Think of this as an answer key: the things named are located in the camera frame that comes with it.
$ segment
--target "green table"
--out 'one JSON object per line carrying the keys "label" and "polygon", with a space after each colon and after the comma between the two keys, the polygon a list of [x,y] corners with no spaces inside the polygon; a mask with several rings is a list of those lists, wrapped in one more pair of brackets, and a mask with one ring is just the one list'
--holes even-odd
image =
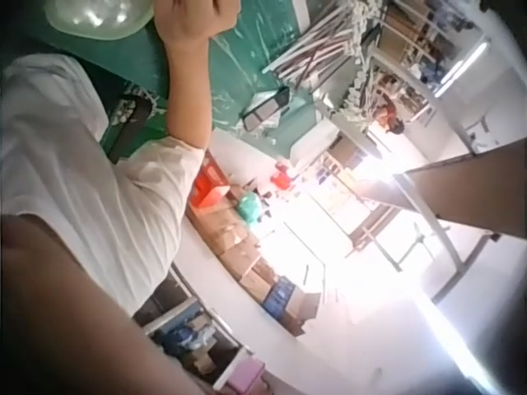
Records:
{"label": "green table", "polygon": [[[152,23],[125,39],[83,39],[51,27],[41,4],[35,2],[19,26],[34,39],[94,63],[161,97],[167,96],[166,58]],[[235,126],[255,93],[280,86],[273,74],[262,74],[261,70],[298,34],[291,0],[244,0],[237,27],[216,37],[211,44],[214,126],[236,133],[271,156],[288,157],[292,144],[315,125],[315,109],[308,95],[297,95],[280,127],[269,131],[275,144],[269,138],[237,132]]]}

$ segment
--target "fluorescent light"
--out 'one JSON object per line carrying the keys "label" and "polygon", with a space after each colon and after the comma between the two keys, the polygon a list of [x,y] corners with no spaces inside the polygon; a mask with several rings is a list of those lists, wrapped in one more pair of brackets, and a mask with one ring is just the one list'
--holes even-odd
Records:
{"label": "fluorescent light", "polygon": [[441,80],[441,84],[443,85],[445,82],[447,82],[453,75],[455,72],[457,72],[459,70],[459,68],[461,67],[461,65],[463,64],[463,61],[462,60],[459,60],[451,69],[449,72],[446,73],[446,75],[443,77],[443,79]]}
{"label": "fluorescent light", "polygon": [[444,84],[436,93],[437,98],[441,97],[454,83],[455,80],[460,78],[464,72],[469,70],[469,67],[473,65],[476,60],[485,52],[485,49],[488,47],[488,42],[485,41],[481,43],[474,52],[469,56],[469,58],[462,62],[457,62],[452,69],[446,74],[446,76],[441,80],[441,84]]}
{"label": "fluorescent light", "polygon": [[463,64],[463,66],[454,74],[452,77],[453,80],[457,80],[459,77],[463,75],[464,72],[466,72],[470,66],[473,65],[476,60],[482,55],[483,52],[485,52],[485,49],[488,47],[488,42],[485,41],[484,43],[481,43],[481,45],[478,46],[478,48],[472,52],[472,55],[467,59],[467,61]]}
{"label": "fluorescent light", "polygon": [[437,98],[442,97],[443,94],[446,92],[446,90],[452,86],[454,81],[455,79],[451,78],[446,84],[444,84],[441,88],[439,88],[439,90],[435,94],[435,97]]}
{"label": "fluorescent light", "polygon": [[335,106],[333,105],[333,103],[331,103],[331,100],[329,99],[329,97],[326,95],[324,96],[324,98],[322,99],[322,102],[327,105],[330,109],[334,109]]}

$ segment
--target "person in background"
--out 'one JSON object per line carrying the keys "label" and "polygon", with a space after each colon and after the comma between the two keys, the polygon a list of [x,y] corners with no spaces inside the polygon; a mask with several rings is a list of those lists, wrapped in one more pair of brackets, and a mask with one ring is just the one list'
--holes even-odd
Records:
{"label": "person in background", "polygon": [[397,116],[394,102],[383,91],[377,91],[377,101],[373,110],[374,120],[388,133],[403,134],[404,122]]}
{"label": "person in background", "polygon": [[240,0],[154,0],[154,10],[169,65],[169,136],[116,166],[97,141],[108,119],[77,61],[31,55],[3,70],[8,391],[28,393],[32,382],[33,393],[202,393],[131,316],[179,247],[212,130],[208,42],[236,24]]}

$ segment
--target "shelf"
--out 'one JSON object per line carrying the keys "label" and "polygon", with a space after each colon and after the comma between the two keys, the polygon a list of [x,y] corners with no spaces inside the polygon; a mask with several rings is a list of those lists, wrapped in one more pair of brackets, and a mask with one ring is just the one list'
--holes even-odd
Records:
{"label": "shelf", "polygon": [[182,304],[178,304],[173,309],[167,311],[159,318],[154,319],[151,323],[148,323],[147,325],[142,327],[142,330],[145,332],[145,335],[150,336],[155,331],[163,328],[167,323],[177,318],[179,315],[183,314],[187,309],[190,309],[197,303],[198,300],[194,296],[191,296]]}

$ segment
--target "rack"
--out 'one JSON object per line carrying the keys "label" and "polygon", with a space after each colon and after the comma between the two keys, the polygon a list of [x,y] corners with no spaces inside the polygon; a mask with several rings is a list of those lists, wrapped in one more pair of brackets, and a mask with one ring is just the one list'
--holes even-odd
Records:
{"label": "rack", "polygon": [[238,351],[232,359],[231,363],[223,370],[221,375],[212,385],[214,391],[221,391],[229,378],[235,372],[238,365],[243,362],[247,357],[253,355],[248,347],[243,346],[238,342],[232,335],[232,330],[226,325],[226,323],[218,316],[214,309],[209,309],[196,295],[189,283],[181,276],[177,267],[172,264],[169,270],[168,277],[174,280],[177,286],[184,292],[187,299],[176,305],[174,308],[165,312],[161,316],[155,318],[150,323],[143,325],[142,330],[145,335],[151,336],[155,332],[161,330],[168,325],[177,325],[178,321],[181,323],[186,320],[189,315],[193,315],[193,312],[202,311],[206,314],[214,326],[214,328],[221,334],[227,341],[233,345],[233,348],[237,348]]}

